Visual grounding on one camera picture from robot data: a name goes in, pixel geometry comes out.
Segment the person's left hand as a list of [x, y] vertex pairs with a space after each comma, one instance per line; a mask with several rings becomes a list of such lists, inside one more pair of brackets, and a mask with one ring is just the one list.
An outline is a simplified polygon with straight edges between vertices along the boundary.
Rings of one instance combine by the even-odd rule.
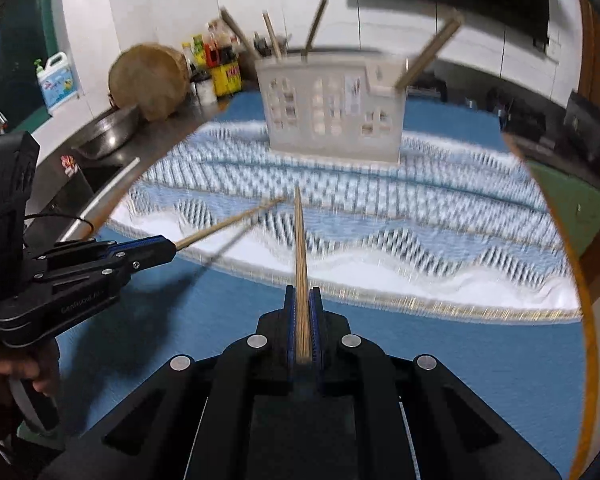
[[31, 354], [0, 350], [0, 401], [10, 402], [9, 381], [29, 379], [44, 396], [54, 396], [59, 385], [60, 352], [55, 339]]

